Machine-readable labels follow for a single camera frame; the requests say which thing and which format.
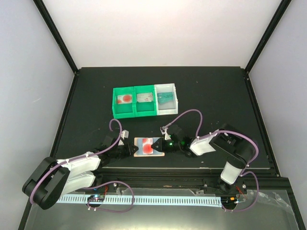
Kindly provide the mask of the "red circle april card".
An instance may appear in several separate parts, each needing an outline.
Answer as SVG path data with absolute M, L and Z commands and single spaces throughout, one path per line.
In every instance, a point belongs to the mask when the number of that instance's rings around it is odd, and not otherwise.
M 152 156 L 154 150 L 151 148 L 153 138 L 135 138 L 134 145 L 139 148 L 139 155 L 135 157 Z

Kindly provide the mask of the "green bin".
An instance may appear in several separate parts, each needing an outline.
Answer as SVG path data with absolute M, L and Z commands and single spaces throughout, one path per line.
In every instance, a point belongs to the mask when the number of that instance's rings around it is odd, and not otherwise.
M 132 95 L 132 103 L 129 104 L 117 104 L 118 95 Z M 120 87 L 113 89 L 112 95 L 112 112 L 113 117 L 116 119 L 132 118 L 135 116 L 135 95 L 133 87 Z
M 135 117 L 156 116 L 154 85 L 134 86 Z

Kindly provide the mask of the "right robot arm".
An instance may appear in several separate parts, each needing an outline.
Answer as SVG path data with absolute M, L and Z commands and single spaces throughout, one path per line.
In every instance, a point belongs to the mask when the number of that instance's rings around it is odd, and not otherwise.
M 189 137 L 177 125 L 162 129 L 162 133 L 163 137 L 150 141 L 153 151 L 179 151 L 187 157 L 199 157 L 212 152 L 223 155 L 226 160 L 224 168 L 213 184 L 222 194 L 228 194 L 235 188 L 237 178 L 243 175 L 259 154 L 258 146 L 251 138 L 228 124 L 202 137 Z

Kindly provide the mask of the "teal VIP card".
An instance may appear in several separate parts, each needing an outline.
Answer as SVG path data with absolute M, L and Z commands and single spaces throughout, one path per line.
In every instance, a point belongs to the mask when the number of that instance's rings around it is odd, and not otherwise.
M 173 102 L 173 100 L 170 100 L 170 99 L 164 99 L 164 98 L 159 98 L 158 99 L 158 103 L 159 105 L 164 105 L 164 104 L 171 104 Z
M 173 100 L 174 98 L 174 95 L 173 95 L 173 92 L 159 92 L 157 93 L 157 99 L 161 99 L 161 98 L 164 98 L 164 99 L 170 99 L 170 100 Z

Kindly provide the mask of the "beige card holder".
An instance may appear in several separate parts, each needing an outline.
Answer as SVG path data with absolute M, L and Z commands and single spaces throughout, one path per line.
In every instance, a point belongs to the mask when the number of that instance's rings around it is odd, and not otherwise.
M 159 152 L 152 148 L 152 145 L 159 138 L 134 138 L 134 145 L 138 150 L 133 154 L 134 157 L 163 157 L 164 152 Z

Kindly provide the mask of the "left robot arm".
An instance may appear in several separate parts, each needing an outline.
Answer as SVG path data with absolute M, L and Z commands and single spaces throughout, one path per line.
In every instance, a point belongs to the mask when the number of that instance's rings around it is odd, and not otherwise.
M 46 210 L 62 196 L 76 190 L 98 191 L 102 187 L 108 190 L 118 182 L 104 182 L 102 168 L 112 160 L 132 156 L 138 149 L 125 133 L 119 138 L 109 134 L 97 148 L 83 155 L 59 160 L 46 157 L 26 180 L 22 192 Z

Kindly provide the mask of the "white bin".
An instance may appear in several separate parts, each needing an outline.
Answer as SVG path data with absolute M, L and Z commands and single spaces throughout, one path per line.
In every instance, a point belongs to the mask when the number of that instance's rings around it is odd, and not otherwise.
M 155 84 L 154 85 L 155 97 L 156 97 L 156 109 L 157 115 L 176 115 L 178 114 L 178 99 L 177 92 L 174 83 L 168 84 Z M 159 92 L 173 92 L 174 98 L 171 104 L 159 105 L 157 99 L 157 93 Z

